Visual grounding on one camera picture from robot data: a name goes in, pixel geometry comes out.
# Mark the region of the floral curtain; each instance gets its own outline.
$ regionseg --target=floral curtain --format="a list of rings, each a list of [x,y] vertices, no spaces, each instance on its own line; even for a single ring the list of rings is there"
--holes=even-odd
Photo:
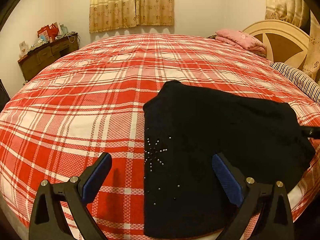
[[[89,30],[174,25],[173,0],[91,0]]]
[[[308,21],[309,8],[303,0],[266,0],[265,19],[277,19],[302,27]]]
[[[302,71],[320,85],[320,25],[311,12],[308,53]]]

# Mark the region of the yellow curtain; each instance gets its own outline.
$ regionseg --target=yellow curtain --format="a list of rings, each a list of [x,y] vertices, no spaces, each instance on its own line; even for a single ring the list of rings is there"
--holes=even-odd
[[[320,85],[320,25],[311,12],[308,53],[302,71]]]
[[[129,28],[136,25],[135,0],[91,0],[90,33]]]
[[[173,0],[137,0],[137,24],[174,25]]]
[[[304,0],[266,0],[265,19],[289,22],[297,27],[305,25],[309,18],[309,8]]]
[[[173,0],[91,0],[89,31],[174,25]]]

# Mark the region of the plaid bedspread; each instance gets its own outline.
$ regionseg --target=plaid bedspread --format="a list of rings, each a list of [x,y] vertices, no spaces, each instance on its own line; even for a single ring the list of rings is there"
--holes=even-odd
[[[320,126],[320,107],[268,60],[244,49],[184,35],[97,41],[42,70],[0,114],[0,189],[21,222],[28,227],[43,179],[67,181],[109,152],[112,169],[88,210],[109,239],[149,239],[143,235],[142,106],[173,79],[287,102],[300,124]],[[294,219],[319,190],[319,141],[311,142],[316,156],[289,194]],[[67,205],[63,211],[82,239]]]

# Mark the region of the white wall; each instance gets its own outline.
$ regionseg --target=white wall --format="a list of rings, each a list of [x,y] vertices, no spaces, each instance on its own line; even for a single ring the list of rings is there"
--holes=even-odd
[[[11,98],[25,82],[17,62],[19,43],[26,41],[31,46],[42,26],[57,21],[54,4],[55,0],[21,0],[0,32],[0,79]]]
[[[90,0],[60,0],[63,10],[60,22],[81,37],[81,46],[101,38],[134,33],[174,33],[210,36],[223,26],[221,14],[224,0],[174,0],[175,26],[138,26],[103,33],[89,34]]]
[[[266,0],[226,0],[224,27],[243,30],[264,20]]]
[[[21,0],[0,32],[0,78],[12,97],[24,78],[19,43],[31,46],[36,32],[56,21],[79,33],[81,47],[114,35],[172,33],[207,37],[221,28],[242,30],[264,19],[265,0],[174,0],[175,26],[138,26],[89,34],[90,0]]]

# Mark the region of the striped pillow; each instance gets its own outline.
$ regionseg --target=striped pillow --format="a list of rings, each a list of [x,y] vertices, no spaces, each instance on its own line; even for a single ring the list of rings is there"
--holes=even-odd
[[[270,63],[270,66],[279,71],[302,92],[320,105],[320,86],[312,80],[307,74],[297,68],[291,67],[285,63]]]

